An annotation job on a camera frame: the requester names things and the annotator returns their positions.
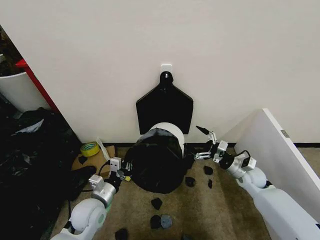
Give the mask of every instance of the black bag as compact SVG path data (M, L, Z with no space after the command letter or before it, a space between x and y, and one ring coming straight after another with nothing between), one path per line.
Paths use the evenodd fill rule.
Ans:
M154 128L128 150L122 166L132 164L131 178L139 187L167 194L182 183L193 161L193 157L183 158L179 141L172 133Z

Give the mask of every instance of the yellow tape roll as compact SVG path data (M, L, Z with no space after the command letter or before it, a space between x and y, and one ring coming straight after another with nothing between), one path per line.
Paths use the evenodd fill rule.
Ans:
M83 145L80 148L80 151L83 156L91 157L93 155L96 155L100 151L100 148L99 148L99 145L97 142L92 141L92 142L89 142L89 143Z

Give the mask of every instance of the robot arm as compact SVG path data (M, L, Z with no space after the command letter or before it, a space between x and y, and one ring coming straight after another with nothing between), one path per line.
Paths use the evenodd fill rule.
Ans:
M110 162L113 165L109 178L104 180L98 175L90 177L91 198L81 201L73 208L67 224L51 240L91 240L102 227L122 181L118 173L121 159L114 157Z
M255 207L273 231L284 240L319 240L320 225L289 194L276 188L264 172L256 167L257 161L247 151L236 156L226 152L228 143L218 142L212 131L198 127L208 135L208 152L200 152L195 159L212 158L230 173L240 187L253 198Z

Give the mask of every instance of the black rock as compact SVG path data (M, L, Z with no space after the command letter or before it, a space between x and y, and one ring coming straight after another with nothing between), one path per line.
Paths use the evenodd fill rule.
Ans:
M181 240L193 240L193 238L188 236L188 235L186 235L186 234L182 234Z
M115 240L128 240L128 230L121 228L115 232Z
M185 184L188 186L188 187L194 187L196 185L196 180L193 178L193 177L190 177L190 176L186 176L185 177Z
M161 227L161 217L159 215L154 215L150 219L150 225L152 229L158 229Z
M162 205L162 201L160 198L157 197L157 198L151 200L151 204L155 209L159 210Z
M88 160L86 156L80 156L78 159L79 163L81 163L82 165Z
M214 170L212 169L212 167L209 167L209 166L204 166L203 170L206 175L211 175L214 173Z
M212 180L211 179L209 179L209 181L208 181L208 187L212 189Z

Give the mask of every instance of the black baseboard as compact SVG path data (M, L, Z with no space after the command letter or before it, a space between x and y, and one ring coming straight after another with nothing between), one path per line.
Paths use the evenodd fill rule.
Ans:
M107 147L107 146L111 146L111 145L114 145L116 148L130 148L131 146L133 146L135 144L135 142L104 142L103 143L103 146ZM191 143L188 143L187 144L189 146L192 146L194 148L202 148L205 143L196 143L196 142L191 142ZM233 148L234 146L236 145L235 142L229 142L228 143L228 147L229 148Z
M134 142L112 142L112 143L103 143L105 147L114 145L116 148L130 148L134 145ZM202 148L204 143L187 143L188 145L194 148ZM297 148L320 148L320 142L294 142L293 143ZM236 145L235 142L229 142L228 147L233 148Z
M320 142L294 142L297 148L320 148Z

